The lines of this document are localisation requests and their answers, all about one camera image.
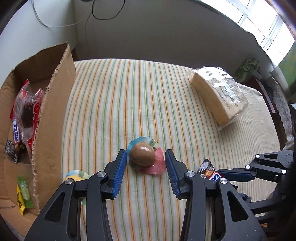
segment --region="mattress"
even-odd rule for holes
[[[72,170],[94,174],[140,136],[172,149],[177,160],[197,171],[208,158],[216,169],[244,167],[255,154],[279,151],[279,141],[261,94],[239,85],[249,105],[234,123],[217,123],[184,77],[189,68],[128,59],[75,62],[76,80],[63,133],[62,178]],[[275,183],[236,183],[252,201],[267,198]],[[145,175],[128,165],[121,191],[107,200],[113,240],[179,240],[185,200],[172,193],[167,173]],[[81,238],[86,240],[85,206]]]

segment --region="white wall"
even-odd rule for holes
[[[35,0],[40,19],[49,26],[74,23],[72,0]],[[75,26],[47,28],[36,18],[31,0],[11,18],[0,35],[0,86],[9,72],[21,61],[38,51],[68,41],[71,49],[77,44]]]
[[[112,17],[123,0],[95,0],[98,18]],[[92,2],[74,0],[75,19],[88,16]],[[90,16],[77,26],[78,54],[88,58],[131,58],[188,67],[219,66],[230,74],[246,58],[260,61],[264,76],[272,62],[255,37],[225,16],[190,0],[126,0],[107,21]]]

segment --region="chocolate egg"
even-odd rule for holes
[[[133,146],[130,159],[139,167],[149,167],[155,162],[155,151],[146,143],[140,142]]]

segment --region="cardboard flap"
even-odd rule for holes
[[[56,67],[60,64],[67,46],[67,43],[63,43],[43,49],[24,60],[15,67],[17,78],[23,82],[28,79],[32,84],[42,80],[50,80]]]
[[[62,183],[62,133],[75,76],[75,65],[68,45],[45,92],[32,148],[34,196],[38,211]]]

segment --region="bread in plastic bag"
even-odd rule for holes
[[[221,68],[192,69],[187,78],[212,112],[219,129],[237,120],[249,104],[234,79]]]

